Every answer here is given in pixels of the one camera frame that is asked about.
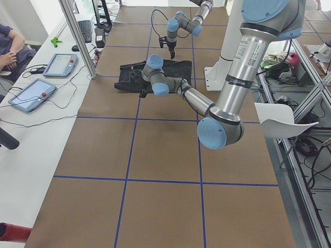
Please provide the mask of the black t-shirt with logo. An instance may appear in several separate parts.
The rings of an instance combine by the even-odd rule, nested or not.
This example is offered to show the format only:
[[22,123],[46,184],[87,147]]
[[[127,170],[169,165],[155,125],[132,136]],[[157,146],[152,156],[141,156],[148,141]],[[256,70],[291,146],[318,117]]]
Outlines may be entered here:
[[[125,92],[140,93],[141,82],[143,79],[140,81],[140,83],[131,83],[129,79],[129,71],[131,68],[143,70],[145,64],[146,61],[133,63],[133,64],[120,65],[119,80],[117,83],[114,83],[114,88]],[[189,60],[174,61],[174,60],[165,59],[163,61],[162,69],[165,73],[165,76],[170,76],[174,78],[176,77],[185,78],[188,84],[191,85],[191,70],[192,70],[191,61]],[[152,89],[147,90],[147,93],[153,93]]]

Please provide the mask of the black power adapter box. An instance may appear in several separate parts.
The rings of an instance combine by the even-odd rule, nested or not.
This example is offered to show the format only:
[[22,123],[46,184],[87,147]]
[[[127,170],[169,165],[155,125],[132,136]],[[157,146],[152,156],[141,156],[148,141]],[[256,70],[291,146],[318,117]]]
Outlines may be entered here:
[[95,43],[97,48],[103,48],[106,43],[105,32],[103,28],[95,28]]

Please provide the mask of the black computer mouse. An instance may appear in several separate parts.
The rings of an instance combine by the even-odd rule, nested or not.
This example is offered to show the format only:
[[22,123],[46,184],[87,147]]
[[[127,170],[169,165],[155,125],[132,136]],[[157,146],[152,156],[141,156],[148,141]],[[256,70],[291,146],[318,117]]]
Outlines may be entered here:
[[78,52],[78,51],[79,51],[79,48],[78,48],[77,45],[74,45],[74,46],[72,46],[71,50],[72,50],[73,52]]

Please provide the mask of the upper blue teach pendant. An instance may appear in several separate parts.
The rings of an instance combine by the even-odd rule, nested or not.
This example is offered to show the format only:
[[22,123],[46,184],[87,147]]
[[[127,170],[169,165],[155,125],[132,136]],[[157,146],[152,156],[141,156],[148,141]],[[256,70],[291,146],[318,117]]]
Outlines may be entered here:
[[76,54],[56,53],[51,58],[43,72],[45,77],[67,77],[75,68],[78,62]]

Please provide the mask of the blue teach pendant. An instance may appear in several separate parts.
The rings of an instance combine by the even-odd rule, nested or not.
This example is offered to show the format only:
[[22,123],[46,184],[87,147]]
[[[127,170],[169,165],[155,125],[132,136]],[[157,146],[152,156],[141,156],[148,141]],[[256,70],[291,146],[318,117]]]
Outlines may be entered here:
[[78,62],[76,54],[56,53],[51,58],[43,72],[45,77],[67,77],[75,68]]
[[30,113],[45,102],[56,90],[56,85],[43,79],[35,79],[15,94],[8,103],[23,112]]

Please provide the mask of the black computer keyboard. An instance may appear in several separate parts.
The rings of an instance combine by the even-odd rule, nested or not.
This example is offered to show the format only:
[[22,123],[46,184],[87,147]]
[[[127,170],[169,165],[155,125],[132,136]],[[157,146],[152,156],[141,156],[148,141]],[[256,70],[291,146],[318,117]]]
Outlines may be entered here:
[[92,41],[92,23],[90,20],[82,20],[77,22],[79,30],[83,36],[85,43]]

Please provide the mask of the green plastic clamp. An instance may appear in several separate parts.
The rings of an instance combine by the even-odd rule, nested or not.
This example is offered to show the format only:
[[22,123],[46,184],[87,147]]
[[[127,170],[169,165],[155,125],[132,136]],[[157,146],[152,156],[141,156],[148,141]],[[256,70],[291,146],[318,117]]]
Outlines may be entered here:
[[62,41],[59,40],[57,37],[54,37],[53,39],[51,39],[51,43],[54,45],[55,48],[57,48],[58,44],[62,43]]

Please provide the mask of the pile of colourful cloths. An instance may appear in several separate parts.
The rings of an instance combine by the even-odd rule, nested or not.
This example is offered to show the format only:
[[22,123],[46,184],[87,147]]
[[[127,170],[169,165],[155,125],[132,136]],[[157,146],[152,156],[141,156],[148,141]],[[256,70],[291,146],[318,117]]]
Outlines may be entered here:
[[260,66],[268,78],[289,79],[295,77],[294,69],[299,62],[297,53],[270,52],[263,57]]

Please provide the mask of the lower blue teach pendant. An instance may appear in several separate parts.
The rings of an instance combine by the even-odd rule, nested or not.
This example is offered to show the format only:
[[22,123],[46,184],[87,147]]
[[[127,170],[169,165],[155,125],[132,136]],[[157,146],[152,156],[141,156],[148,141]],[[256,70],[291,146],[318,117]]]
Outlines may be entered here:
[[43,79],[35,79],[15,94],[8,103],[23,112],[30,113],[45,102],[56,90],[56,85]]

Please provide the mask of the seated person in purple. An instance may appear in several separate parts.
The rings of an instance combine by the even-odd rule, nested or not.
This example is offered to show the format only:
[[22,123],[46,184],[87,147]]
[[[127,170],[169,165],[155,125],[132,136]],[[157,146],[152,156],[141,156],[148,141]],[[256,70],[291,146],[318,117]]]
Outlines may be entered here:
[[36,53],[25,45],[21,34],[1,24],[1,71],[11,72],[5,79],[15,83]]

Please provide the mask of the red cylinder object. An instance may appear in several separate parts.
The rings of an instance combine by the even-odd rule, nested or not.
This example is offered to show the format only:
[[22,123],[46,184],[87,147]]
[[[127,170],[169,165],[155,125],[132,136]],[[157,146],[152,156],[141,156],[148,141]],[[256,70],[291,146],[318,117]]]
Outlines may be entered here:
[[29,227],[1,223],[1,241],[25,243],[32,229]]

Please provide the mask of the white pedestal column base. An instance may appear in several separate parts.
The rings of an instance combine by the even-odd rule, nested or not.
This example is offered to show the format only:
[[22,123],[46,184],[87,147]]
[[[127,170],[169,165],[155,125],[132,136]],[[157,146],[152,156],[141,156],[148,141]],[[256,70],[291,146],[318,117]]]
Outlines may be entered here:
[[223,88],[225,77],[229,72],[241,37],[237,27],[238,24],[241,24],[240,18],[236,17],[235,13],[231,13],[219,60],[212,67],[204,68],[206,89],[208,91],[219,91]]

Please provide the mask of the aluminium frame post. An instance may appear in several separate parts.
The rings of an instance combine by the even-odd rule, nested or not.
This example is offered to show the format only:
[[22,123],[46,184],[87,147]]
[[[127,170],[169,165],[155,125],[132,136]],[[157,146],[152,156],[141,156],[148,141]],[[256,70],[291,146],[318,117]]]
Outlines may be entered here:
[[62,8],[63,14],[66,18],[67,24],[73,35],[76,45],[79,48],[79,52],[84,61],[84,64],[85,64],[91,78],[94,79],[97,75],[96,69],[92,62],[92,59],[90,58],[89,52],[86,48],[85,41],[83,39],[83,36],[80,32],[79,26],[76,21],[76,18],[74,16],[73,8],[70,4],[70,1],[69,0],[59,0],[59,4]]

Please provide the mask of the aluminium side frame rack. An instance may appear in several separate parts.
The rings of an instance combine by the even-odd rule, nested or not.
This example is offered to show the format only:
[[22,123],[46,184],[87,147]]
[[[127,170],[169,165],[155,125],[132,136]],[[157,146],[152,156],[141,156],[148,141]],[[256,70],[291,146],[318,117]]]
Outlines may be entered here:
[[294,125],[284,126],[291,136],[267,142],[298,247],[330,247],[330,60],[325,69],[316,61],[329,38],[326,22],[305,21],[300,37],[267,49],[295,52],[299,64],[278,79],[259,69],[253,87],[261,106],[292,110]]

